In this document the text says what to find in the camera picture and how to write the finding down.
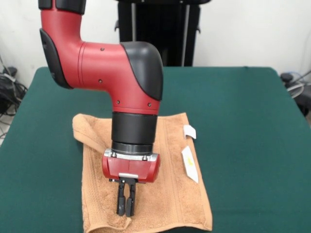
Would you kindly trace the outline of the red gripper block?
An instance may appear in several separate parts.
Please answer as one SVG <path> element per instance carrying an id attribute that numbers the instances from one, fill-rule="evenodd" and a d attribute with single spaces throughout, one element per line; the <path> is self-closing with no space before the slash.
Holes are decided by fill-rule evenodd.
<path id="1" fill-rule="evenodd" d="M 108 179 L 120 178 L 137 179 L 140 183 L 153 183 L 158 176 L 160 168 L 160 155 L 153 154 L 151 160 L 127 160 L 122 158 L 103 156 L 103 174 Z M 129 197 L 126 202 L 124 196 L 125 181 L 120 180 L 118 186 L 117 214 L 127 217 L 135 213 L 136 181 L 128 183 Z"/>

